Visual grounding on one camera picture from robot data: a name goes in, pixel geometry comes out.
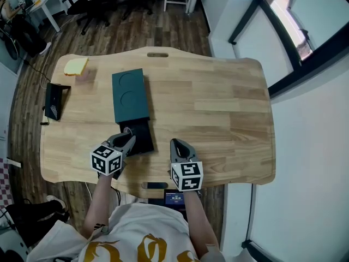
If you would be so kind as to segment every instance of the wooden table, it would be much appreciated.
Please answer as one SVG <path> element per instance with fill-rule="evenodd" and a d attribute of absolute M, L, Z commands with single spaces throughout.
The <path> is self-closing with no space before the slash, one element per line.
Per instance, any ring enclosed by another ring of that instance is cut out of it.
<path fill-rule="evenodd" d="M 169 47 L 91 56 L 82 77 L 68 77 L 61 57 L 52 83 L 72 86 L 60 121 L 41 129 L 41 174 L 50 182 L 97 183 L 89 168 L 91 148 L 113 134 L 112 74 L 142 68 L 155 152 L 126 159 L 113 187 L 142 198 L 162 198 L 147 182 L 175 186 L 170 140 L 194 146 L 203 162 L 203 187 L 232 182 L 265 184 L 275 176 L 273 116 L 262 67 L 253 59 L 216 59 Z"/>

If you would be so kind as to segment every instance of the person's right arm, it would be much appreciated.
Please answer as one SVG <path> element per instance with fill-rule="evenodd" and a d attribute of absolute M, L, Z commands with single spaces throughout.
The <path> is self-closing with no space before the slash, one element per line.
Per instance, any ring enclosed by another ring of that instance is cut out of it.
<path fill-rule="evenodd" d="M 207 246 L 216 247 L 219 251 L 218 241 L 196 191 L 187 191 L 183 194 L 190 240 L 198 258 L 201 259 L 208 252 Z"/>
<path fill-rule="evenodd" d="M 18 14 L 18 12 L 22 9 L 23 6 L 24 5 L 21 5 L 20 7 L 18 7 L 14 11 L 12 11 L 10 3 L 6 1 L 5 4 L 4 4 L 4 8 L 5 8 L 7 17 L 9 19 L 12 19 L 16 14 Z"/>

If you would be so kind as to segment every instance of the screen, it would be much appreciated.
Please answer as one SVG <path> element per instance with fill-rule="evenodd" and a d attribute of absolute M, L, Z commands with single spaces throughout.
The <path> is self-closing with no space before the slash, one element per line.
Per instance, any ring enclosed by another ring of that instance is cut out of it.
<path fill-rule="evenodd" d="M 166 205 L 184 205 L 183 193 L 180 192 L 166 192 Z"/>

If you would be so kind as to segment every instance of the black window frame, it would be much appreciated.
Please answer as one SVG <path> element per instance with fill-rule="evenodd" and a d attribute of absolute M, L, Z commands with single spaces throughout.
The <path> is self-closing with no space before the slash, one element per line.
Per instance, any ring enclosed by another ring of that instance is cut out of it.
<path fill-rule="evenodd" d="M 313 50 L 310 56 L 303 61 L 300 60 L 297 49 L 286 28 L 265 0 L 252 0 L 247 11 L 230 36 L 228 40 L 229 43 L 232 45 L 237 44 L 236 39 L 248 24 L 258 7 L 264 11 L 273 25 L 293 68 L 293 72 L 289 73 L 268 88 L 271 99 L 289 91 L 297 85 L 300 85 L 302 82 L 313 78 L 349 53 L 349 22 L 347 22 L 347 24 L 338 30 L 325 43 Z"/>

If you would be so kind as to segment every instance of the sneaker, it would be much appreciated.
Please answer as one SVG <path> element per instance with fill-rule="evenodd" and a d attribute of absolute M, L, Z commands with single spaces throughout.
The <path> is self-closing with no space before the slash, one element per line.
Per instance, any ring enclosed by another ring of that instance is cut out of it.
<path fill-rule="evenodd" d="M 54 200 L 55 200 L 55 201 L 58 201 L 58 202 L 61 203 L 62 209 L 63 209 L 63 210 L 65 210 L 65 209 L 67 208 L 67 205 L 65 204 L 64 201 L 59 200 L 57 197 L 55 197 L 55 196 L 53 196 L 53 195 L 48 195 L 48 196 L 46 197 L 46 200 L 47 200 L 47 202 L 54 201 Z"/>
<path fill-rule="evenodd" d="M 44 54 L 50 48 L 50 46 L 51 46 L 51 42 L 48 42 L 46 44 L 46 48 L 42 52 L 40 52 L 40 55 Z"/>

